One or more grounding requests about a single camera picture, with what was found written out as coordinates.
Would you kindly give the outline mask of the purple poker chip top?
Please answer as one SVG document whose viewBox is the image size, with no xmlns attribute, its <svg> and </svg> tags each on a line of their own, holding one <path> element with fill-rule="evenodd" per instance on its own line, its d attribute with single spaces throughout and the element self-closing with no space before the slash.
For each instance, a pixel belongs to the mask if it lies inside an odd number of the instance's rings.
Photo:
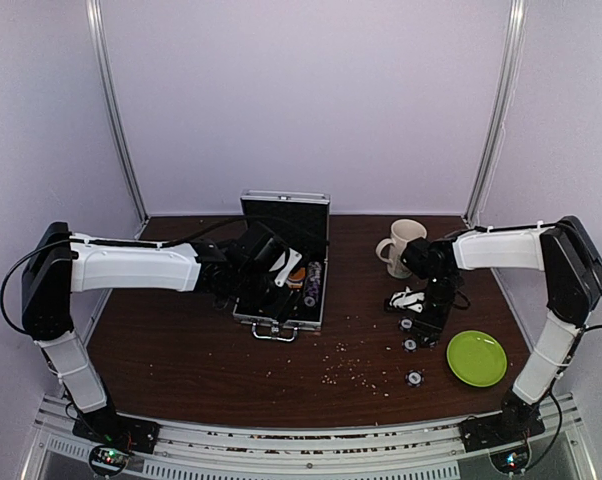
<svg viewBox="0 0 602 480">
<path fill-rule="evenodd" d="M 398 322 L 398 328 L 402 332 L 410 332 L 413 329 L 413 320 L 407 317 Z"/>
</svg>

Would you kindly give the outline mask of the aluminium poker case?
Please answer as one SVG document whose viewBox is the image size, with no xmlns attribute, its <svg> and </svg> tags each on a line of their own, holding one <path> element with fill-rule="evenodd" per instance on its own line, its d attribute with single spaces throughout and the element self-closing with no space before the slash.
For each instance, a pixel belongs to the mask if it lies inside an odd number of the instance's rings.
<svg viewBox="0 0 602 480">
<path fill-rule="evenodd" d="M 320 300 L 316 307 L 306 307 L 303 302 L 302 283 L 285 285 L 295 295 L 294 306 L 281 320 L 249 310 L 236 302 L 233 317 L 249 325 L 257 340 L 291 343 L 301 331 L 318 332 L 324 318 L 325 292 L 328 268 L 330 196 L 324 193 L 299 193 L 283 191 L 246 190 L 240 197 L 245 216 L 261 216 L 262 223 L 274 230 L 292 249 L 301 254 L 299 268 L 307 269 L 309 262 L 323 265 Z"/>
</svg>

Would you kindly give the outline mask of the purple poker chip bottom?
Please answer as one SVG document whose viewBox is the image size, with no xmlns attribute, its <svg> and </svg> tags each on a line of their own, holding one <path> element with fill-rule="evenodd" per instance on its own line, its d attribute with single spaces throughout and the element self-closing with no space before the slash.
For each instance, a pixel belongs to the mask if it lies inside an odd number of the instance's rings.
<svg viewBox="0 0 602 480">
<path fill-rule="evenodd" d="M 405 383 L 410 387 L 420 387 L 423 384 L 424 376 L 420 370 L 410 370 L 405 375 Z"/>
</svg>

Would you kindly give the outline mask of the orange big blind button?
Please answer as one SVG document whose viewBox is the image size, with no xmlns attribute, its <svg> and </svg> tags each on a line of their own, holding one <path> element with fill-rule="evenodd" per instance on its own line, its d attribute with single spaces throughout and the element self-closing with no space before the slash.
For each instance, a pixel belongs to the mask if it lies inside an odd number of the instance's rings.
<svg viewBox="0 0 602 480">
<path fill-rule="evenodd" d="M 306 269 L 304 267 L 301 267 L 294 273 L 291 273 L 288 276 L 287 281 L 290 283 L 302 283 L 305 280 L 305 277 L 306 277 Z"/>
</svg>

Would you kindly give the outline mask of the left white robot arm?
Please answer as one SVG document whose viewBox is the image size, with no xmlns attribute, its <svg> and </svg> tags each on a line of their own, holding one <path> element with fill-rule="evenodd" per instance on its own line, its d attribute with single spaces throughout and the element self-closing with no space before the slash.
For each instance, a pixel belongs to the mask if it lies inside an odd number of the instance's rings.
<svg viewBox="0 0 602 480">
<path fill-rule="evenodd" d="M 9 327 L 31 338 L 51 363 L 69 394 L 79 421 L 102 443 L 130 437 L 105 381 L 90 359 L 88 336 L 76 331 L 72 299 L 93 292 L 102 315 L 117 290 L 203 293 L 243 301 L 277 318 L 292 308 L 287 285 L 303 258 L 260 221 L 239 237 L 208 238 L 208 230 L 170 241 L 99 238 L 73 232 L 65 222 L 50 224 L 37 247 L 5 273 L 0 294 L 21 275 L 21 313 Z"/>
</svg>

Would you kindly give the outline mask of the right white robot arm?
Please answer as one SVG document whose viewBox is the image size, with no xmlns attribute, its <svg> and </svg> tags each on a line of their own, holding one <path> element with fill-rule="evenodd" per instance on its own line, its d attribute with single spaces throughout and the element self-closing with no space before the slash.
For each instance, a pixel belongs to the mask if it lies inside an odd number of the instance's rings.
<svg viewBox="0 0 602 480">
<path fill-rule="evenodd" d="M 401 261 L 426 283 L 421 312 L 412 320 L 417 339 L 438 340 L 447 323 L 461 274 L 477 269 L 518 268 L 545 275 L 546 322 L 525 366 L 507 390 L 501 411 L 463 422 L 472 439 L 511 442 L 540 429 L 538 408 L 568 366 L 587 321 L 602 302 L 602 257 L 582 222 L 564 216 L 554 223 L 474 227 L 444 238 L 410 241 Z"/>
</svg>

